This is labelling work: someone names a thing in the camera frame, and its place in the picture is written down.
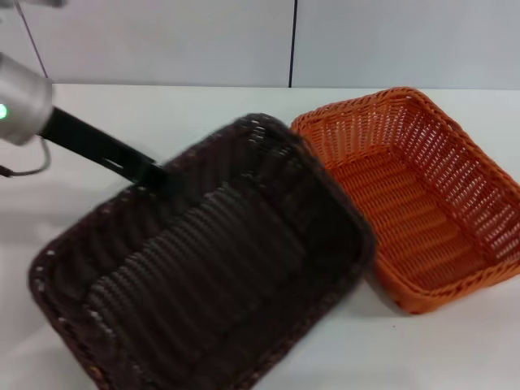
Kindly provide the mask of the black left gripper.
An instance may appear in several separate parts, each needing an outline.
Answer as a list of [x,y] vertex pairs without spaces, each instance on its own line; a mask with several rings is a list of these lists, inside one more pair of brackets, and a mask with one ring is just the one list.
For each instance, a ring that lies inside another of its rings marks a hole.
[[158,191],[169,183],[169,173],[152,158],[56,106],[40,136],[114,171],[138,187]]

